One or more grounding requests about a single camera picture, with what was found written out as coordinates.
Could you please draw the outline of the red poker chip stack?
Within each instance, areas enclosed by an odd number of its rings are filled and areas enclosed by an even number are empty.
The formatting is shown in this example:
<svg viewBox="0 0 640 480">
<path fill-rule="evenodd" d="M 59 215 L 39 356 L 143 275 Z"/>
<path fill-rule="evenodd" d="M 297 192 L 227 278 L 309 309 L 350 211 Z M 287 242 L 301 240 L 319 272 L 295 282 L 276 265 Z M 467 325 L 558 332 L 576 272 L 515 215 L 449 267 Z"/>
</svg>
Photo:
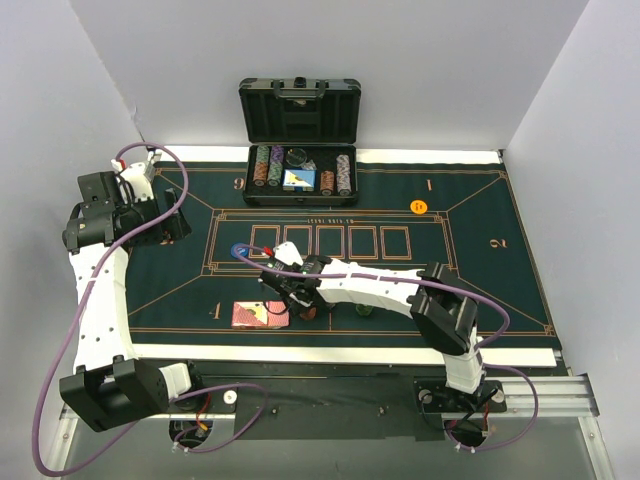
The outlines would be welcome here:
<svg viewBox="0 0 640 480">
<path fill-rule="evenodd" d="M 313 320 L 316 317 L 317 314 L 317 308 L 316 307 L 311 307 L 311 308 L 306 308 L 303 309 L 300 313 L 299 313 L 299 317 L 305 321 L 310 321 Z"/>
</svg>

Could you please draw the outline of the blue small blind button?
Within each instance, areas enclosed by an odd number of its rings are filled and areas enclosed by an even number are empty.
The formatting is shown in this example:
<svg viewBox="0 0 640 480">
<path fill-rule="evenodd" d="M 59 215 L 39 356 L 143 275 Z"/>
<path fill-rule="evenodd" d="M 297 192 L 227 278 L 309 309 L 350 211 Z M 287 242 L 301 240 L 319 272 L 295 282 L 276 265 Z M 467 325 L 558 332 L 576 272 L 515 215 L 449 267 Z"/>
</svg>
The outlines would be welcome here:
<svg viewBox="0 0 640 480">
<path fill-rule="evenodd" d="M 245 244 L 236 243 L 231 247 L 231 256 L 234 258 L 247 258 L 250 253 L 250 248 Z"/>
</svg>

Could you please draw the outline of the orange big blind button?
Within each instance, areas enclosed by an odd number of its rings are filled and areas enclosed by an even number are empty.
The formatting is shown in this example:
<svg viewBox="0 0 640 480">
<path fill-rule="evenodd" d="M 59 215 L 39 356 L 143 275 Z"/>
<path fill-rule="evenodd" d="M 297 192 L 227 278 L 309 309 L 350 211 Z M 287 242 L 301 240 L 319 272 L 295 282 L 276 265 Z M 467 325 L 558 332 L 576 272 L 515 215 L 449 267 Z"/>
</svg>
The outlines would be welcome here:
<svg viewBox="0 0 640 480">
<path fill-rule="evenodd" d="M 415 215 L 424 215 L 428 212 L 429 207 L 428 204 L 423 200 L 413 200 L 410 203 L 410 211 Z"/>
</svg>

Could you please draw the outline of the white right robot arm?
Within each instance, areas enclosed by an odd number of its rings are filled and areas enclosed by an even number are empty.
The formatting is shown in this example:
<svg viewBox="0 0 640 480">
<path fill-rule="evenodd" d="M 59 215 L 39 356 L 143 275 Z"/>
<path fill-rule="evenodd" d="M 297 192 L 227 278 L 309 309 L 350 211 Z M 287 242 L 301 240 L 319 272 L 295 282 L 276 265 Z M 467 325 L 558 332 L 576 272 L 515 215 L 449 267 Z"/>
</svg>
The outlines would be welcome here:
<svg viewBox="0 0 640 480">
<path fill-rule="evenodd" d="M 468 409 L 482 398 L 478 302 L 457 292 L 457 281 L 438 263 L 422 269 L 389 270 L 319 255 L 302 262 L 271 256 L 259 281 L 299 316 L 350 303 L 412 319 L 426 346 L 443 355 L 449 402 Z"/>
</svg>

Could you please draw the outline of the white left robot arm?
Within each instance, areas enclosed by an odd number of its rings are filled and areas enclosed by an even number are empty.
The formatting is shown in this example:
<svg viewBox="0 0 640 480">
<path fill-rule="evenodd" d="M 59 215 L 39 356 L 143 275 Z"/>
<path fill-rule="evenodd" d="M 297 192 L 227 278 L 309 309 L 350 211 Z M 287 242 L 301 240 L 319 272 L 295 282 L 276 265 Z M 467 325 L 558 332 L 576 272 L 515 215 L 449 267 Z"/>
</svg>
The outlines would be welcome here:
<svg viewBox="0 0 640 480">
<path fill-rule="evenodd" d="M 74 372 L 60 380 L 59 391 L 96 432 L 164 413 L 171 402 L 192 412 L 206 397 L 189 363 L 153 366 L 138 358 L 131 340 L 126 300 L 130 249 L 171 243 L 191 232 L 180 210 L 139 229 L 160 215 L 154 175 L 153 167 L 134 163 L 79 177 L 82 200 L 62 233 L 81 318 Z"/>
</svg>

